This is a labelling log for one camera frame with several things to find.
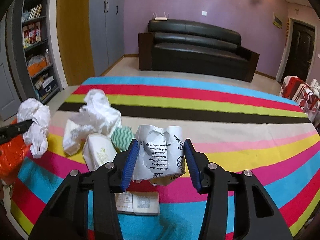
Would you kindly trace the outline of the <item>white paper wad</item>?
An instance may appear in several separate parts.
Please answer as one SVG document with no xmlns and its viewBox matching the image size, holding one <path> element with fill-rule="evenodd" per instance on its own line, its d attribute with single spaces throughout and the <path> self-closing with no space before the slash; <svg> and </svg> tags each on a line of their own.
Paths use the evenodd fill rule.
<svg viewBox="0 0 320 240">
<path fill-rule="evenodd" d="M 51 113 L 47 105 L 43 105 L 35 98 L 28 98 L 22 102 L 17 112 L 17 122 L 32 121 L 31 126 L 23 133 L 23 140 L 30 145 L 34 159 L 39 159 L 48 149 L 48 128 Z"/>
</svg>

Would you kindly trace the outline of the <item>white plastic bag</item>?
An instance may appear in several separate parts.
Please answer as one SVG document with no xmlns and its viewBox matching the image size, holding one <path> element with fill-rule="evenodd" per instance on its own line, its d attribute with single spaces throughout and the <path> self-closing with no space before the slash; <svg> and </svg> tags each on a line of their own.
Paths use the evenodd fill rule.
<svg viewBox="0 0 320 240">
<path fill-rule="evenodd" d="M 89 90 L 84 102 L 66 122 L 62 145 L 68 155 L 76 154 L 88 135 L 98 133 L 111 138 L 116 128 L 121 128 L 121 113 L 111 107 L 103 90 Z"/>
</svg>

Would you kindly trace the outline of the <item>printed paper cup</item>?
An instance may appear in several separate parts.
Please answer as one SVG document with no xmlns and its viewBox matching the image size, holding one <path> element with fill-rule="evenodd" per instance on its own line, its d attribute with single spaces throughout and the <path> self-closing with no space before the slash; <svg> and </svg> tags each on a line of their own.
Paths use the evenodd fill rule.
<svg viewBox="0 0 320 240">
<path fill-rule="evenodd" d="M 132 180 L 148 180 L 154 186 L 167 186 L 185 174 L 180 126 L 140 125 L 135 139 L 139 142 L 139 154 Z"/>
</svg>

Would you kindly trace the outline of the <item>red lined trash bin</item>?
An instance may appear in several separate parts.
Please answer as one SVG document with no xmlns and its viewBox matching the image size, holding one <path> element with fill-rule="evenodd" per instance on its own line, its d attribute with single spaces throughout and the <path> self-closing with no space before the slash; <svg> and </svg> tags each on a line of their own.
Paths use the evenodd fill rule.
<svg viewBox="0 0 320 240">
<path fill-rule="evenodd" d="M 29 151 L 24 143 L 23 134 L 1 145 L 1 180 L 7 185 L 13 184 L 21 168 L 22 161 Z"/>
</svg>

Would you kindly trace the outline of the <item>grey panel door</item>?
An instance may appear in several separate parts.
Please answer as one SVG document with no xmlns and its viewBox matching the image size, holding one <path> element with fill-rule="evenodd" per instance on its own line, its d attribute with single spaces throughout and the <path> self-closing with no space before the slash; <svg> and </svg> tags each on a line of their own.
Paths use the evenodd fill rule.
<svg viewBox="0 0 320 240">
<path fill-rule="evenodd" d="M 5 17 L 1 20 L 1 51 L 0 51 L 0 115 L 3 121 L 17 113 L 20 98 L 16 92 L 9 69 L 5 46 Z"/>
</svg>

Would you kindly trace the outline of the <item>flat paper label card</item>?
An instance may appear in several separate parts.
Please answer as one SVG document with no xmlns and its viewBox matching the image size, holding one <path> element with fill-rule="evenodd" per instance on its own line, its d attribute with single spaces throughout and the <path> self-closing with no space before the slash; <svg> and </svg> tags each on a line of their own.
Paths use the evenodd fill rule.
<svg viewBox="0 0 320 240">
<path fill-rule="evenodd" d="M 156 216 L 160 214 L 158 192 L 115 193 L 117 211 L 127 215 Z"/>
</svg>

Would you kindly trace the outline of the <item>grey shelving unit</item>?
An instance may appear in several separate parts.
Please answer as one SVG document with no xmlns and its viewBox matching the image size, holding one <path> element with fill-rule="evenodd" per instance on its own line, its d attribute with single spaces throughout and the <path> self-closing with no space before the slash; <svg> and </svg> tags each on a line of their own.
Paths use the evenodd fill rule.
<svg viewBox="0 0 320 240">
<path fill-rule="evenodd" d="M 14 0 L 7 12 L 9 63 L 22 100 L 47 104 L 59 91 L 59 77 L 51 52 L 49 0 Z"/>
</svg>

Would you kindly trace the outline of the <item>green wavy sponge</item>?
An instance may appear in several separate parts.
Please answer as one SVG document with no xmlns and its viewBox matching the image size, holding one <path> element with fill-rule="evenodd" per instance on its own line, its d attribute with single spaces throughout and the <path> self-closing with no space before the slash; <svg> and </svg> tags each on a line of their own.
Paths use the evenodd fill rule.
<svg viewBox="0 0 320 240">
<path fill-rule="evenodd" d="M 126 151 L 131 144 L 135 134 L 132 132 L 131 127 L 117 127 L 111 136 L 111 141 L 114 147 L 119 151 Z"/>
</svg>

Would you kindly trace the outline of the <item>wooden door panel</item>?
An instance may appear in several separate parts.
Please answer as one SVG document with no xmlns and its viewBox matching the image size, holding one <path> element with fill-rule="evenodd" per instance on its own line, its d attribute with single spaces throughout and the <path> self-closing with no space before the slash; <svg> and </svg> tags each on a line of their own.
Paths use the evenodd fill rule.
<svg viewBox="0 0 320 240">
<path fill-rule="evenodd" d="M 94 77 L 89 31 L 89 0 L 57 0 L 57 40 L 69 86 Z"/>
</svg>

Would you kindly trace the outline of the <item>red white patterned fabric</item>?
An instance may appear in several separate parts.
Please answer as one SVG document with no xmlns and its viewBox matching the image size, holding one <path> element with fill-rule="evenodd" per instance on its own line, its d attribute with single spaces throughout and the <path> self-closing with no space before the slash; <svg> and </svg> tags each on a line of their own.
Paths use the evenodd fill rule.
<svg viewBox="0 0 320 240">
<path fill-rule="evenodd" d="M 280 96 L 296 102 L 314 127 L 319 129 L 319 82 L 316 79 L 308 85 L 297 76 L 287 76 L 280 89 Z"/>
</svg>

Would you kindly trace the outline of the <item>dark entrance door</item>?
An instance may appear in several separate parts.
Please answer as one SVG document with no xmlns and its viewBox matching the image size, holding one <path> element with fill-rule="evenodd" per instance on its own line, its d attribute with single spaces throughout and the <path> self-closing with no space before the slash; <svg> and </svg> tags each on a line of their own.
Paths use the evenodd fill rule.
<svg viewBox="0 0 320 240">
<path fill-rule="evenodd" d="M 314 42 L 314 28 L 297 22 L 293 23 L 289 57 L 281 82 L 287 76 L 297 76 L 306 81 L 313 56 Z"/>
</svg>

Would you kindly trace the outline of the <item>grey wardrobe doors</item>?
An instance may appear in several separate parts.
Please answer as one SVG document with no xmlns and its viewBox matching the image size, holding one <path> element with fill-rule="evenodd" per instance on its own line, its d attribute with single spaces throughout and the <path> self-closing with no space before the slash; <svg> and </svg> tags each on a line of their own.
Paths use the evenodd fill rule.
<svg viewBox="0 0 320 240">
<path fill-rule="evenodd" d="M 89 28 L 99 76 L 124 55 L 124 0 L 89 0 Z"/>
</svg>

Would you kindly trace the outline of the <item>black leather sofa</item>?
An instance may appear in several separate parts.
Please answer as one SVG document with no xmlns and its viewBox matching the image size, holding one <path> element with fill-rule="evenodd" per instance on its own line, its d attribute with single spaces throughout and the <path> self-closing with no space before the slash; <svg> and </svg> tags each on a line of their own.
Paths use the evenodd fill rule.
<svg viewBox="0 0 320 240">
<path fill-rule="evenodd" d="M 251 82 L 259 54 L 233 30 L 188 20 L 149 20 L 138 35 L 140 70 L 182 72 Z"/>
</svg>

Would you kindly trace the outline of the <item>white wifi router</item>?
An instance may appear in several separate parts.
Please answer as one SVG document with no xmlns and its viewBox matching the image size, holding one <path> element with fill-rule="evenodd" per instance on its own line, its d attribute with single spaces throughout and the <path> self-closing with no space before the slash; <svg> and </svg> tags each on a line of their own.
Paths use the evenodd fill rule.
<svg viewBox="0 0 320 240">
<path fill-rule="evenodd" d="M 166 15 L 157 16 L 156 12 L 153 13 L 153 19 L 156 20 L 156 21 L 167 21 L 168 20 Z"/>
</svg>

